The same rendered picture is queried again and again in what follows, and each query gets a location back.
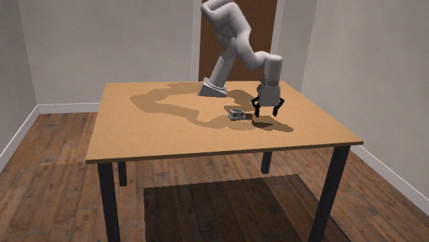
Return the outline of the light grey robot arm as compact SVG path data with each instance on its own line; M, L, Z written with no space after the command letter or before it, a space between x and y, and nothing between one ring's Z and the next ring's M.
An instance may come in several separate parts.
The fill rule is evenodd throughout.
M210 79L206 79L208 85L225 90L224 84L238 56L248 70L265 68L261 83L271 87L279 85L283 58L264 51L253 52L249 44L251 27L234 0L208 0L200 9L213 26L219 43L226 49L220 55Z

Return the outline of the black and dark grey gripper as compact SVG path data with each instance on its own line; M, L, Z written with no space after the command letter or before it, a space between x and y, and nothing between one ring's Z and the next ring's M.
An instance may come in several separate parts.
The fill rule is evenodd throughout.
M255 107L255 116L257 118L259 117L259 108L261 106L262 107L274 106L273 115L274 117L276 117L278 109L284 103L284 99L280 98L280 95L281 95L280 85L271 87L271 86L266 86L264 84L261 84L259 88L258 96L251 100L252 105ZM257 101L257 104L255 105L256 101Z

